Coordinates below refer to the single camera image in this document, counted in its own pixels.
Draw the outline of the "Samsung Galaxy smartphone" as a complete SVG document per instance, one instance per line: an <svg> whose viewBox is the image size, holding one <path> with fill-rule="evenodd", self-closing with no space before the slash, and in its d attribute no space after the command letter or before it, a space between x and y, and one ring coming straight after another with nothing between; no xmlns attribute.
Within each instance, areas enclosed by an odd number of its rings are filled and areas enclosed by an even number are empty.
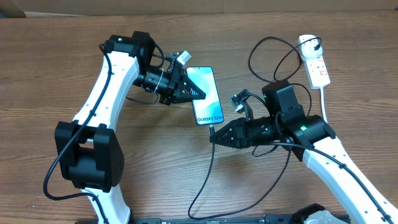
<svg viewBox="0 0 398 224"><path fill-rule="evenodd" d="M204 100L192 101L196 124L203 126L222 123L224 116L213 69L211 67L188 67L186 72L188 78L206 94Z"/></svg>

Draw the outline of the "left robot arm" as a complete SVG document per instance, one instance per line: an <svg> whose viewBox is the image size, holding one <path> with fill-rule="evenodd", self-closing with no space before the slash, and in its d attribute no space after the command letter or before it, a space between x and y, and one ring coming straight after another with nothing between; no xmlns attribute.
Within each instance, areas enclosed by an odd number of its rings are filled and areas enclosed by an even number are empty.
<svg viewBox="0 0 398 224"><path fill-rule="evenodd" d="M44 180L48 192L50 175L59 167L62 177L81 191L66 199L87 196L97 214L97 223L133 223L132 210L121 193L124 154L116 137L116 125L131 86L158 96L164 105L205 99L205 93L188 78L184 66L191 55L186 51L159 54L169 62L166 70L152 65L160 47L147 32L132 36L112 35L99 45L103 64L99 77L81 110L71 122L59 122L55 129L58 156Z"/></svg>

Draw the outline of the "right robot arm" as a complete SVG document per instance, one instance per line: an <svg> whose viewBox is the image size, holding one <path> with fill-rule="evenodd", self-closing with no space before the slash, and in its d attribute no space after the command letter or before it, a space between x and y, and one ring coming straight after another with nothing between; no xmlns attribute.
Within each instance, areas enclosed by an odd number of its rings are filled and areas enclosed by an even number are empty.
<svg viewBox="0 0 398 224"><path fill-rule="evenodd" d="M308 116L293 86L276 81L262 88L268 117L230 121L210 136L220 146L282 146L314 171L355 223L397 223L397 208L351 160L335 131L319 115Z"/></svg>

